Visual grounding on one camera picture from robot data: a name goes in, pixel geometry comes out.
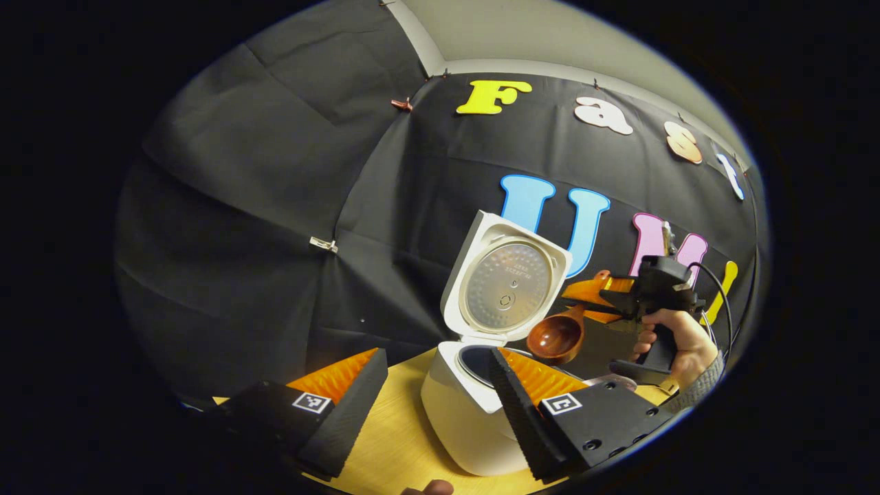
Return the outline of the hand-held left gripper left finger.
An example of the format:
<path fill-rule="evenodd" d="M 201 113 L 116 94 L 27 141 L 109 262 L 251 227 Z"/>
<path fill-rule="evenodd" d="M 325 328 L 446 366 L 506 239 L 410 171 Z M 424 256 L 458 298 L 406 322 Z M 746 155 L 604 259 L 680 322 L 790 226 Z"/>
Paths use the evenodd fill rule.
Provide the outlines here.
<path fill-rule="evenodd" d="M 342 473 L 388 376 L 373 348 L 287 384 L 261 380 L 206 411 L 207 424 L 318 479 Z"/>

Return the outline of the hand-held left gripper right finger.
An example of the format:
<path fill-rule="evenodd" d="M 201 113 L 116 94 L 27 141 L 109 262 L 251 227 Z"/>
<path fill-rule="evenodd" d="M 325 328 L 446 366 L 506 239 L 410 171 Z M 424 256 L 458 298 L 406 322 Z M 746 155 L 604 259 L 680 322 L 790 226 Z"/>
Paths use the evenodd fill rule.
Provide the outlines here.
<path fill-rule="evenodd" d="M 576 477 L 664 432 L 674 413 L 614 380 L 584 384 L 502 347 L 490 350 L 494 390 L 541 482 Z"/>

